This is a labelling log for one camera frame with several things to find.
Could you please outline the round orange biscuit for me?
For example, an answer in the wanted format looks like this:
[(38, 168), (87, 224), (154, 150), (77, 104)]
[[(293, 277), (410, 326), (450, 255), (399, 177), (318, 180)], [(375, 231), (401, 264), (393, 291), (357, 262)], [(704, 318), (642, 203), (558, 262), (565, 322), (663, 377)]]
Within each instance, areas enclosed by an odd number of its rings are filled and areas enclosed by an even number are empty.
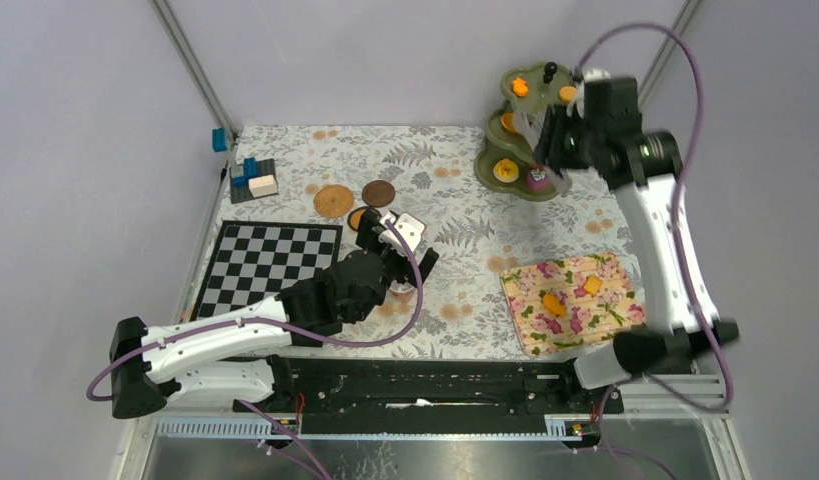
[(563, 104), (571, 104), (576, 97), (577, 88), (572, 85), (562, 87), (558, 92), (558, 97)]

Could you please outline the purple candy packet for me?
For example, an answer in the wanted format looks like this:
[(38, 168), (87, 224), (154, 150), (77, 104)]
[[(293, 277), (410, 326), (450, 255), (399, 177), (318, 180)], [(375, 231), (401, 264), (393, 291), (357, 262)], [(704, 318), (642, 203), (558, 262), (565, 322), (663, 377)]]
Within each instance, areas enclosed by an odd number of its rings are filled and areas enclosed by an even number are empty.
[(552, 181), (544, 169), (532, 169), (527, 175), (526, 183), (531, 192), (539, 192), (551, 185)]

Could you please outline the orange bear cookie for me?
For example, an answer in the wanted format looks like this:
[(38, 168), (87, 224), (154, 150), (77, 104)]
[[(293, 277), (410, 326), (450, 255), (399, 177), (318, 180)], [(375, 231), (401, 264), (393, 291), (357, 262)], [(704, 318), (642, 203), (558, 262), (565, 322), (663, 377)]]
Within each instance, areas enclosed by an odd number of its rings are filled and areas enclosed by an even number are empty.
[(525, 98), (530, 93), (528, 82), (522, 77), (516, 77), (510, 82), (510, 89), (517, 98)]

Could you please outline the yellow frosted donut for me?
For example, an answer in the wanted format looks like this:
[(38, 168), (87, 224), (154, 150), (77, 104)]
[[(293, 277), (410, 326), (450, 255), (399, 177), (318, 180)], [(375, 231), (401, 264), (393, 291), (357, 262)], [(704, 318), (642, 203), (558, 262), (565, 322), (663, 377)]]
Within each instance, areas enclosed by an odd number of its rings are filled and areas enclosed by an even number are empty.
[(519, 178), (520, 169), (515, 161), (509, 158), (502, 158), (495, 163), (492, 173), (497, 181), (504, 184), (511, 184)]

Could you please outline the metal tongs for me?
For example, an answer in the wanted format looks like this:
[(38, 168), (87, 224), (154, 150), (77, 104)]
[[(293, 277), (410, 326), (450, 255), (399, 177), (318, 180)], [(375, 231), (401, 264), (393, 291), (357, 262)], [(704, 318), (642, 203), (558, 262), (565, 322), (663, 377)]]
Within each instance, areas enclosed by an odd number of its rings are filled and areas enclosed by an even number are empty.
[[(513, 126), (517, 133), (519, 133), (529, 146), (531, 156), (534, 158), (537, 153), (541, 134), (543, 132), (545, 120), (548, 118), (547, 113), (537, 113), (535, 115), (528, 115), (520, 110), (513, 112)], [(564, 174), (555, 173), (550, 167), (543, 164), (542, 160), (536, 160), (534, 163), (542, 167), (549, 177), (552, 185), (560, 194), (566, 194), (571, 186), (572, 180)]]

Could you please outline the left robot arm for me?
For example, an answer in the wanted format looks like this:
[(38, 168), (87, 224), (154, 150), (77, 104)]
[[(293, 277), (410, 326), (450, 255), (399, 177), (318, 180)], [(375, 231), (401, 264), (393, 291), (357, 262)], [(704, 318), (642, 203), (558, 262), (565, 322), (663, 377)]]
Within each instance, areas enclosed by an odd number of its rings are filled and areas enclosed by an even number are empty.
[(188, 407), (262, 402), (281, 411), (294, 401), (289, 368), (260, 351), (338, 345), (347, 324), (364, 321), (394, 284), (423, 293), (438, 254), (416, 250), (425, 224), (389, 212), (363, 215), (356, 250), (277, 294), (187, 325), (149, 327), (137, 317), (115, 327), (109, 365), (86, 390), (115, 419), (139, 418), (171, 403)]

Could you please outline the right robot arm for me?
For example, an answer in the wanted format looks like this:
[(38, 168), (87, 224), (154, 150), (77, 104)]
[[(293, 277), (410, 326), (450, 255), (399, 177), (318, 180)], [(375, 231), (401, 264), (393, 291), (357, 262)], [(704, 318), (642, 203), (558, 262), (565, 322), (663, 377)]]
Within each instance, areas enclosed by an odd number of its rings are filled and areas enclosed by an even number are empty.
[(574, 360), (575, 374), (558, 386), (564, 407), (582, 412), (597, 400), (598, 387), (738, 341), (738, 325), (719, 315), (697, 265), (681, 210), (676, 139), (665, 130), (643, 131), (634, 78), (581, 79), (571, 102), (548, 107), (534, 158), (555, 174), (599, 174), (630, 228), (647, 302), (644, 326)]

